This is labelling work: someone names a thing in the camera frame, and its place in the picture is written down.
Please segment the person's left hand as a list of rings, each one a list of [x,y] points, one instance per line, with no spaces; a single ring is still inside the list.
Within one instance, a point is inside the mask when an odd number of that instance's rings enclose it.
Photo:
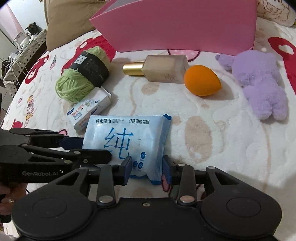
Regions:
[[[1,215],[10,215],[14,204],[26,196],[27,183],[13,184],[10,188],[1,184]]]

